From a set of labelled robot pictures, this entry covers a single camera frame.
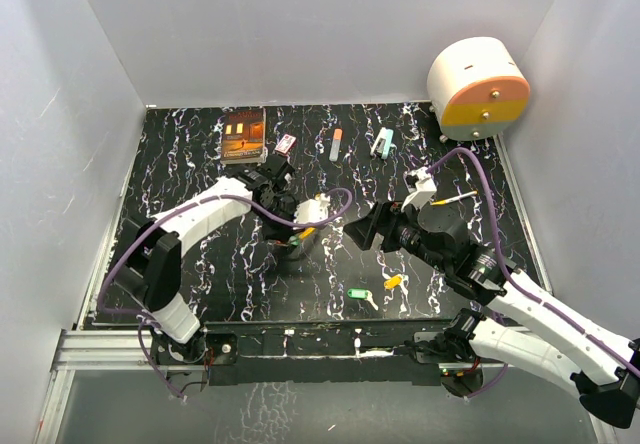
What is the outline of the large keyring with yellow grip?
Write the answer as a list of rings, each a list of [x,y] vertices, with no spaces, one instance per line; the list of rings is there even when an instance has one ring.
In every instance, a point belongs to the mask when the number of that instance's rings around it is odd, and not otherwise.
[[[305,249],[313,244],[316,234],[317,229],[310,227],[291,236],[287,242],[275,242],[273,254],[278,260],[299,259],[305,253]]]

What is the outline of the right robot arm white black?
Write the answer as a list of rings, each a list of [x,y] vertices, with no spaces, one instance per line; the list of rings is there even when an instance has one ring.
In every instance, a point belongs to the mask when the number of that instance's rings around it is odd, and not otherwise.
[[[601,327],[539,287],[477,242],[457,213],[379,202],[345,232],[361,250],[380,236],[382,251],[406,250],[443,273],[457,294],[528,330],[522,334],[463,309],[443,333],[453,358],[510,364],[564,389],[599,420],[631,426],[639,404],[639,342]]]

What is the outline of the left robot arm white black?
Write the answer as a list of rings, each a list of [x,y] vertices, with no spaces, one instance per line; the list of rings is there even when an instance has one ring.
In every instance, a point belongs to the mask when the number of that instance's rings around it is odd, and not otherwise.
[[[282,222],[293,221],[300,201],[288,190],[294,167],[280,155],[254,167],[241,165],[182,206],[151,218],[125,220],[110,272],[113,283],[127,292],[172,340],[182,361],[194,363],[206,351],[201,324],[180,294],[182,259],[218,228],[253,210],[262,236],[284,242],[298,231]]]

